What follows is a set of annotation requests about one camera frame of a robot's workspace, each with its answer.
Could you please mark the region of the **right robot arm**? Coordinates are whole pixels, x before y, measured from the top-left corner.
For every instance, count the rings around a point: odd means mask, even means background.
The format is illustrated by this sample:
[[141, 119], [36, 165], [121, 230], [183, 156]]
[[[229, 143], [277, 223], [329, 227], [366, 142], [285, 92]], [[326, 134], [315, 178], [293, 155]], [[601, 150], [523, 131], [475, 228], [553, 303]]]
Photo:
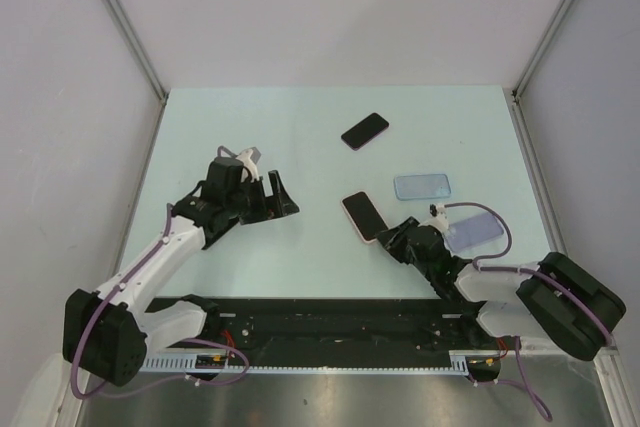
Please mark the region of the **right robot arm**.
[[627, 308], [623, 300], [566, 255], [515, 266], [481, 265], [452, 253], [448, 226], [410, 217], [376, 236], [396, 261], [413, 266], [435, 293], [468, 318], [463, 340], [484, 348], [498, 337], [542, 338], [566, 354], [592, 360], [613, 341]]

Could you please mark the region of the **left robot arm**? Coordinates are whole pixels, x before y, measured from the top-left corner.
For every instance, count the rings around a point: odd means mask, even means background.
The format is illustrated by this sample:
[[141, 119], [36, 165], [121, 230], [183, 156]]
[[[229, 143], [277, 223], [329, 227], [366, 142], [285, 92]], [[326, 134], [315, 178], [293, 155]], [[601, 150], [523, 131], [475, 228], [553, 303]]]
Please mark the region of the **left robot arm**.
[[122, 387], [145, 359], [176, 343], [207, 347], [221, 334], [218, 305], [188, 294], [149, 312], [151, 302], [194, 254], [212, 247], [238, 225], [299, 213], [278, 171], [261, 176], [250, 154], [216, 157], [205, 179], [166, 208], [157, 237], [123, 271], [93, 291], [76, 290], [66, 301], [63, 358], [71, 365], [71, 388], [79, 399], [78, 374]]

